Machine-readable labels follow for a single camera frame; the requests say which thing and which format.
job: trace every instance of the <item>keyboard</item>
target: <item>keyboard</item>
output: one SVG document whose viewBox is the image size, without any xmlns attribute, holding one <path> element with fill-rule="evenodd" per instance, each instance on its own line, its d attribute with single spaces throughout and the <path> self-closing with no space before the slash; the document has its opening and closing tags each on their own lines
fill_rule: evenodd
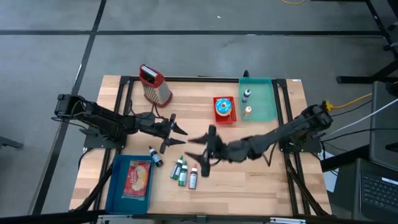
<svg viewBox="0 0 398 224">
<path fill-rule="evenodd" d="M 398 181 L 362 173 L 361 198 L 379 208 L 398 213 Z"/>
</svg>

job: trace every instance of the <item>wooden tabletop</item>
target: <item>wooden tabletop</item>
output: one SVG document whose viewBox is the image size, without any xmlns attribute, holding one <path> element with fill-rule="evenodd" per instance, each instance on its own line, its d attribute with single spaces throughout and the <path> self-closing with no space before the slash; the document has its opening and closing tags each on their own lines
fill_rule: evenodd
<svg viewBox="0 0 398 224">
<path fill-rule="evenodd" d="M 97 103 L 109 110 L 114 109 L 120 76 L 104 76 Z M 212 98 L 214 96 L 233 96 L 236 111 L 239 111 L 238 83 L 203 82 L 167 82 L 173 92 L 173 99 L 159 113 L 166 118 L 171 113 L 177 115 L 178 125 L 188 136 L 172 133 L 170 137 L 186 141 L 188 138 L 202 136 L 209 124 L 215 124 Z M 297 116 L 307 107 L 303 86 L 300 80 L 287 80 L 289 98 L 293 116 Z M 284 121 L 287 116 L 284 108 L 282 89 L 279 89 Z M 124 88 L 123 112 L 127 85 Z M 151 104 L 144 98 L 140 82 L 134 82 L 132 91 L 135 113 L 150 111 Z M 277 118 L 270 122 L 243 122 L 237 116 L 232 125 L 216 125 L 224 142 L 233 141 L 254 134 L 267 133 L 278 127 Z M 136 133 L 129 135 L 123 154 L 149 154 L 148 145 L 159 150 L 161 138 Z M 204 147 L 196 144 L 171 146 L 161 154 L 164 165 L 155 168 L 152 183 L 152 195 L 148 213 L 163 214 L 213 214 L 213 215 L 292 215 L 289 190 L 283 154 L 275 149 L 272 165 L 267 167 L 264 159 L 246 160 L 241 164 L 220 162 L 211 168 L 208 178 L 198 177 L 196 190 L 179 187 L 176 180 L 170 178 L 175 161 L 185 151 L 202 153 Z M 331 213 L 330 204 L 323 180 L 322 169 L 317 158 L 309 153 L 301 153 L 305 183 L 322 208 Z M 104 149 L 94 149 L 81 161 L 70 208 L 79 206 L 98 182 Z M 188 169 L 194 161 L 187 156 Z M 300 190 L 296 186 L 298 209 L 303 213 Z M 104 208 L 108 184 L 104 187 L 101 208 Z"/>
</svg>

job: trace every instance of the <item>gray floor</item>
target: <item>gray floor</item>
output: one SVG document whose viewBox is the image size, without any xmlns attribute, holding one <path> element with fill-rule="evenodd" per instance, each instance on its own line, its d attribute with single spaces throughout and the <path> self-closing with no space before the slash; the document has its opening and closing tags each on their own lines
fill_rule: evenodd
<svg viewBox="0 0 398 224">
<path fill-rule="evenodd" d="M 395 21 L 385 1 L 373 1 L 382 21 Z M 91 30 L 100 1 L 0 2 L 1 29 Z M 100 30 L 377 30 L 365 3 L 278 0 L 108 0 Z M 59 93 L 69 93 L 86 35 L 0 35 L 0 135 L 24 148 L 0 149 L 0 217 L 25 215 L 58 124 L 50 120 Z M 371 75 L 392 61 L 379 38 L 228 35 L 97 36 L 79 94 L 95 101 L 103 75 L 137 75 L 146 63 L 166 75 L 300 78 L 307 103 L 340 105 L 370 85 L 338 85 L 338 75 Z M 329 131 L 370 112 L 370 105 L 335 119 Z M 346 132 L 369 127 L 369 121 Z M 333 142 L 343 149 L 367 144 L 367 133 Z M 69 127 L 44 213 L 68 210 L 84 137 Z M 326 147 L 332 154 L 340 151 Z"/>
</svg>

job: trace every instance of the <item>cheese grater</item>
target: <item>cheese grater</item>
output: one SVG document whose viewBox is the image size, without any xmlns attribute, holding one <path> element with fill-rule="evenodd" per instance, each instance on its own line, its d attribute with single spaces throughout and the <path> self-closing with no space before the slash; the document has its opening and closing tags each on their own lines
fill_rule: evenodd
<svg viewBox="0 0 398 224">
<path fill-rule="evenodd" d="M 169 90 L 164 76 L 148 66 L 141 65 L 139 68 L 139 78 L 144 88 L 145 98 L 158 107 L 165 107 L 170 103 L 173 93 Z"/>
</svg>

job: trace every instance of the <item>green tray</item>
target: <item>green tray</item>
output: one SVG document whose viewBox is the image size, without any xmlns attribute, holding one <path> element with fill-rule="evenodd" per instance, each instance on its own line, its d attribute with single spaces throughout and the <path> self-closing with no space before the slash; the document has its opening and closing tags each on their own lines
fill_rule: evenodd
<svg viewBox="0 0 398 224">
<path fill-rule="evenodd" d="M 251 91 L 247 102 L 241 97 L 245 90 Z M 277 116 L 274 91 L 270 78 L 240 78 L 239 104 L 243 121 L 271 121 Z M 244 109 L 251 106 L 251 114 L 245 116 Z"/>
</svg>

